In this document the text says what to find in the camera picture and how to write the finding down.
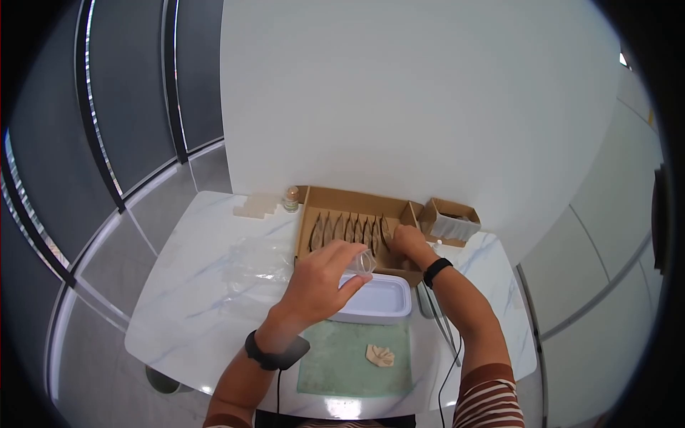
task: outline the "plastic bag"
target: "plastic bag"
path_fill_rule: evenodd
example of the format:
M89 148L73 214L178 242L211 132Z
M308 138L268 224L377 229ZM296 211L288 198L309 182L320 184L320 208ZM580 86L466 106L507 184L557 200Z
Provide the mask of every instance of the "plastic bag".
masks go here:
M285 293L294 268L289 240L243 238L229 249L220 313L263 321Z

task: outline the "cardboard box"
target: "cardboard box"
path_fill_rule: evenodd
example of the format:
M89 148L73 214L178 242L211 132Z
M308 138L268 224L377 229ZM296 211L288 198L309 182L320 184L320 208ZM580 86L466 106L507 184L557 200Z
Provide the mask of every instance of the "cardboard box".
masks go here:
M295 243L296 265L298 260L309 254L309 237L319 214L327 216L330 212L331 218L338 218L342 213L342 218L345 219L350 213L354 213L354 219L356 219L356 214L360 215L360 222L366 221L367 218L371 222L376 217L380 219L381 216L385 216L391 235L399 224L419 227L414 209L422 211L423 207L416 202L348 190L316 186L298 187L300 195L304 193L305 196L297 242ZM402 277L412 287L415 287L423 279L423 273L418 266L413 262L390 254L390 251L383 244L378 246L375 259L377 263L375 273Z
M419 225L427 241L463 247L480 230L480 218L473 207L439 198L431 198L419 216Z

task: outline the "black cable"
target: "black cable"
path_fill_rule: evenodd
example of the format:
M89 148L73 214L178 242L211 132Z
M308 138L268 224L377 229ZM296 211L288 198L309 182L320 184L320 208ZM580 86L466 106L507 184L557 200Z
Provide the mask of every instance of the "black cable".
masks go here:
M281 373L283 373L283 370L278 370L278 380L276 381L276 417L273 419L272 428L278 425L278 416L281 414Z
M449 378L449 374L452 373L452 369L454 368L454 364L456 364L457 359L459 358L459 352L462 351L462 335L461 333L459 334L459 351L457 351L457 355L454 357L454 361L452 361L452 365L449 367L449 370L447 371L447 376L445 376L445 380L443 381L443 385L440 387L440 390L438 391L438 409L440 409L440 420L443 422L443 428L445 428L445 417L443 416L443 406L442 406L442 401L440 400L440 396L443 393L443 388L445 387L445 384L447 383L447 380Z
M445 334L445 330L443 329L443 324L440 322L440 317L438 317L438 312L435 309L435 305L433 304L433 299L430 296L430 293L428 292L428 287L423 284L424 287L426 287L426 297L428 297L428 303L430 303L431 311L433 312L433 317L435 318L436 323L438 323L438 328L440 328L440 331L443 333L443 337L445 338L445 341L447 341L447 334ZM454 368L454 365L457 364L457 361L459 360L459 353L462 351L462 335L459 333L459 350L457 351L454 347L454 339L452 337L452 330L449 328L449 322L445 321L445 328L449 332L449 338L451 340L451 348L453 351L455 351L454 354L454 360L452 360L452 365L449 367L449 370L447 371L447 375L445 376L445 380L443 381L442 386L440 387L440 390L438 391L438 409L440 409L440 420L443 422L443 428L445 428L445 417L443 416L443 405L442 405L442 399L441 396L443 394L443 388L445 387L445 384L447 384L447 380L449 379L450 373L452 373L452 369Z

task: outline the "black wristband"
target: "black wristband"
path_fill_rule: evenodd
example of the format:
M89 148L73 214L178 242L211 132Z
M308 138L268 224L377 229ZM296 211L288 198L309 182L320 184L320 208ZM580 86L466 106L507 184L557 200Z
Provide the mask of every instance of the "black wristband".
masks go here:
M258 362L262 370L288 370L309 351L309 342L299 336L295 336L295 340L283 353L262 352L255 341L256 331L248 334L245 338L245 351L247 352L247 357Z
M423 283L433 290L433 278L435 278L435 275L437 275L442 269L454 265L446 258L441 258L437 259L435 262L433 262L430 266L428 266L428 269L423 273Z

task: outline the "green cloth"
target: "green cloth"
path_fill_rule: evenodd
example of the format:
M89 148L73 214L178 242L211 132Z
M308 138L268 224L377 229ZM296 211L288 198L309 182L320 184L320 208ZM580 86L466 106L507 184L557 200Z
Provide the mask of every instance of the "green cloth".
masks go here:
M304 332L312 345L302 358L297 392L339 396L388 396L412 389L409 327L322 321ZM366 359L366 346L388 347L395 354L392 367L378 367Z

